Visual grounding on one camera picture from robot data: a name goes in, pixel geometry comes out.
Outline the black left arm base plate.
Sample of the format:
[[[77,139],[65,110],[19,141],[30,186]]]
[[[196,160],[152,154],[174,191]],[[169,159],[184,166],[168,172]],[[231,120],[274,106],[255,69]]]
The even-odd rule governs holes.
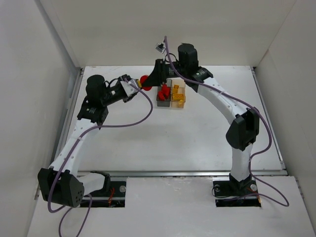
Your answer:
[[[108,190],[91,193],[92,208],[123,208],[125,207],[126,181],[111,181]]]

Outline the yellow lego brick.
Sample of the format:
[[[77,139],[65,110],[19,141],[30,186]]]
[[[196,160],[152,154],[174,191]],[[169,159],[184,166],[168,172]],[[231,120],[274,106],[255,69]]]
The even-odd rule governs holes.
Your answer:
[[[176,85],[176,84],[175,84],[175,85],[173,86],[172,93],[177,94],[178,91],[179,91],[179,85]]]
[[[173,93],[171,99],[175,102],[185,102],[185,95],[183,93]]]

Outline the aluminium frame rail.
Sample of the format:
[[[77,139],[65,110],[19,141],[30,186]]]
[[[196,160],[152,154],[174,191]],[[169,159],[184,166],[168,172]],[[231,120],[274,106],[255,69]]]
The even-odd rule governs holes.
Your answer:
[[[112,177],[224,177],[229,171],[104,171]],[[253,170],[255,176],[287,176],[285,169],[282,170]]]

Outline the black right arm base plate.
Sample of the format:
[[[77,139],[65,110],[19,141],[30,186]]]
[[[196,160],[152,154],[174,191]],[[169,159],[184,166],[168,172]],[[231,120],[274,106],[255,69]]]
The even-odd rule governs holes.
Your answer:
[[[241,189],[236,188],[230,180],[214,180],[212,195],[216,207],[261,207],[255,180],[251,180]]]

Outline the red curved lego brick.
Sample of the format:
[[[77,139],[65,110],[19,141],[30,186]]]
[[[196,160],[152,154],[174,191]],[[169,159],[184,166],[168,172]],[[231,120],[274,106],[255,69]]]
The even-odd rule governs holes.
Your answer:
[[[166,90],[163,90],[163,94],[164,94],[165,98],[168,98],[170,96],[170,89],[167,88]]]

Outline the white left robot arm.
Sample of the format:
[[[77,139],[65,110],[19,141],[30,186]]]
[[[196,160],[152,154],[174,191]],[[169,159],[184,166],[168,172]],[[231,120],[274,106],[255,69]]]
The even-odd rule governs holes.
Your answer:
[[[78,169],[83,159],[83,147],[103,125],[109,113],[108,106],[120,100],[130,101],[140,88],[139,80],[128,75],[115,81],[115,85],[109,86],[101,75],[93,75],[87,79],[86,96],[70,138],[49,168],[41,168],[38,173],[39,186],[45,201],[77,207],[84,196],[110,189],[111,178],[108,173],[92,171],[78,177]]]

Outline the red yellow lego stack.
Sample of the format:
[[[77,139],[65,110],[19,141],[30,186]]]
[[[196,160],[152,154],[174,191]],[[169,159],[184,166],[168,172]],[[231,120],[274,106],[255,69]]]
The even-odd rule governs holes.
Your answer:
[[[148,79],[148,75],[143,75],[140,77],[139,79],[139,83],[141,85],[141,88],[144,90],[144,91],[150,91],[152,89],[151,86],[144,86],[144,83],[146,82],[146,80]]]

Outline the red lego brick from stack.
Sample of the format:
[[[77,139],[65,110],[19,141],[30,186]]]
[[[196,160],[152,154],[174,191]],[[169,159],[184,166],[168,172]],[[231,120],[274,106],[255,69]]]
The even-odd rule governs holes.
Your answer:
[[[165,92],[168,91],[169,89],[170,88],[166,84],[163,84],[162,87],[161,87],[161,90],[165,91]]]

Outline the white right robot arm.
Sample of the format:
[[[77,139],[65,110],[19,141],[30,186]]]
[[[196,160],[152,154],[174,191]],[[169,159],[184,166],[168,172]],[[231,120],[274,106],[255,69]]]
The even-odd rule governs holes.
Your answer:
[[[249,171],[252,145],[259,134],[259,115],[249,104],[227,94],[213,74],[199,65],[198,53],[192,44],[178,46],[178,59],[157,59],[148,76],[142,76],[142,88],[164,86],[168,79],[181,78],[187,86],[211,102],[226,118],[230,127],[226,140],[232,147],[232,168],[228,185],[234,195],[250,184]]]

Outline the clear tan plastic container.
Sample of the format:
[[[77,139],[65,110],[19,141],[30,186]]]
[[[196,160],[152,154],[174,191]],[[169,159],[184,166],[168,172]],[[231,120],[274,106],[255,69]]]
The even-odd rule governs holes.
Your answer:
[[[172,79],[172,81],[171,81],[171,96],[173,94],[172,89],[173,89],[173,86],[175,84],[179,85],[178,93],[183,93],[186,96],[186,84],[185,84],[183,79]],[[182,109],[182,108],[184,108],[185,102],[175,102],[175,101],[172,101],[172,99],[171,99],[171,107]]]

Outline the smoky grey plastic container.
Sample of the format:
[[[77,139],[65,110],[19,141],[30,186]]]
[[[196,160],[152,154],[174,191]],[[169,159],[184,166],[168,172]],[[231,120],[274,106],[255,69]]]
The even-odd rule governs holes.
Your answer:
[[[168,98],[165,98],[165,100],[164,101],[158,101],[157,100],[157,96],[156,96],[156,102],[157,102],[157,106],[158,107],[170,107],[170,104],[171,104],[171,92],[170,92],[170,96],[168,97]]]

